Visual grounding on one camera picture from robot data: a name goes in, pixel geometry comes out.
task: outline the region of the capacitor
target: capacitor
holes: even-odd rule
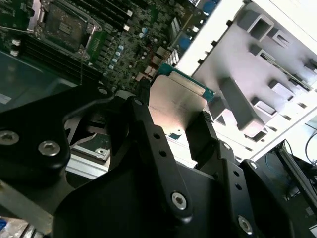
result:
[[[19,46],[21,45],[21,40],[13,39],[12,44],[14,44],[15,46]]]
[[[16,57],[16,56],[19,55],[19,51],[11,50],[11,51],[10,51],[10,55]]]
[[[146,34],[146,33],[148,32],[147,27],[143,27],[143,28],[142,28],[142,32],[143,32],[144,34]]]

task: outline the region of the metal frame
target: metal frame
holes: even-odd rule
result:
[[[70,103],[76,95],[85,96]],[[113,97],[101,86],[78,86],[2,113],[0,119],[2,130],[18,135],[0,133],[0,214],[13,212],[46,235],[52,229],[52,238],[149,237],[154,232],[155,237],[250,238],[283,231],[259,230],[253,205],[258,198],[249,195],[254,176],[245,179],[245,169],[236,164],[230,146],[218,140],[205,112],[186,130],[199,170],[176,163],[141,97]],[[66,165],[78,172],[93,163],[71,156],[70,147],[92,138],[92,131],[110,136],[109,172],[95,164],[93,170],[81,169],[94,180],[74,190],[65,179]],[[38,151],[43,140],[52,143],[41,149],[54,147],[54,154]],[[287,212],[282,218],[285,224],[292,220]],[[78,224],[85,225],[79,229]]]

